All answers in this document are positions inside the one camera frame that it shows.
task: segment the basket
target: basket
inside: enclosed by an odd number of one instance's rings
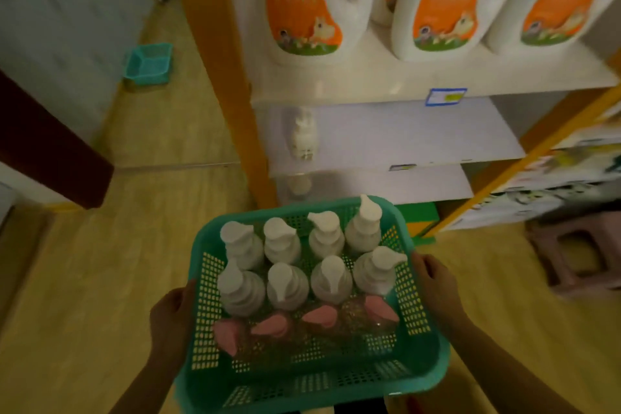
[[[136,85],[168,83],[173,45],[143,44],[132,49],[125,65],[125,78]]]
[[[383,211],[381,244],[409,254],[414,246],[399,210],[383,198],[371,199]],[[189,275],[198,279],[196,329],[186,363],[176,379],[176,396],[183,412],[275,414],[420,392],[439,383],[448,367],[450,346],[427,316],[409,264],[396,268],[396,285],[386,297],[401,319],[397,332],[389,336],[366,335],[337,352],[325,351],[318,340],[311,340],[305,352],[270,369],[255,369],[234,361],[213,341],[211,324],[223,316],[216,282],[226,265],[220,239],[224,223],[234,220],[252,224],[263,237],[264,222],[274,216],[283,218],[298,230],[302,241],[300,267],[310,276],[317,260],[308,246],[313,225],[307,214],[333,211],[344,229],[359,207],[360,198],[345,198],[226,214],[199,231],[192,246]],[[351,270],[352,260],[346,254],[343,260]]]

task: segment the pink cap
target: pink cap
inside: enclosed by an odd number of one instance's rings
[[[368,295],[365,298],[365,309],[369,317],[375,322],[380,322],[381,320],[399,322],[399,315],[394,312],[382,297]]]
[[[237,339],[239,337],[239,323],[232,319],[220,319],[211,326],[213,339],[220,350],[231,357],[237,355]]]
[[[254,326],[250,333],[255,336],[284,337],[289,331],[289,321],[282,314],[275,314]]]
[[[320,324],[322,327],[329,329],[334,327],[337,323],[337,318],[337,309],[332,306],[324,305],[306,313],[302,316],[302,321],[311,324]]]

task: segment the forearm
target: forearm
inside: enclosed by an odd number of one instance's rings
[[[579,414],[469,319],[445,332],[500,414]]]
[[[136,379],[114,405],[110,414],[157,414],[173,385],[175,373],[149,359]]]

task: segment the hand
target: hand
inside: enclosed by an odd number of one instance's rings
[[[151,308],[151,366],[164,369],[175,377],[186,359],[188,344],[194,329],[192,305],[196,280],[184,288],[169,291]]]
[[[412,265],[418,277],[423,304],[433,315],[440,330],[448,335],[468,321],[453,274],[435,257],[413,252]]]

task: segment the patterned wallpaper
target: patterned wallpaper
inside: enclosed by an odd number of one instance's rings
[[[89,140],[153,0],[0,0],[0,69]]]

